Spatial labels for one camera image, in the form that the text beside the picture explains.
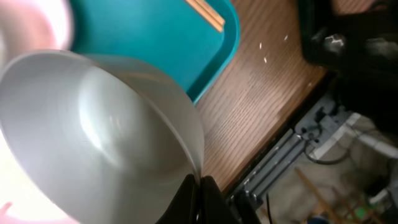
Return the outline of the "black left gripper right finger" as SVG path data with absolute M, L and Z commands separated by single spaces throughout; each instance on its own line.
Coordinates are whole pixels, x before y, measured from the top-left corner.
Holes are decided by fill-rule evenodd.
M 239 224 L 211 176 L 201 179 L 201 222 L 203 224 Z

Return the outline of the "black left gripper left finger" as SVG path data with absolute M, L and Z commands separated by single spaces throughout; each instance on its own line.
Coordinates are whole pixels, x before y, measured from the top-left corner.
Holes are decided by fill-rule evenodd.
M 192 224 L 196 222 L 198 186 L 193 174 L 188 174 L 165 213 L 156 224 Z

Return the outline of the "grey plastic bowl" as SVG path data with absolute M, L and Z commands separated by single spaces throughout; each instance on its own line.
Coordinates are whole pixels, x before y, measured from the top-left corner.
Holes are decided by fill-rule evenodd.
M 133 58 L 46 50 L 13 59 L 1 73 L 1 129 L 33 183 L 80 223 L 155 223 L 184 178 L 201 177 L 193 102 Z

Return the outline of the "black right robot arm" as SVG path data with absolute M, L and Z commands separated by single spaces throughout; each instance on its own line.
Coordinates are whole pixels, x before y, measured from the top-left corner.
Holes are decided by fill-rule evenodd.
M 299 157 L 329 159 L 355 113 L 397 131 L 396 1 L 233 1 L 238 49 L 198 107 L 205 174 L 237 223 L 258 223 Z

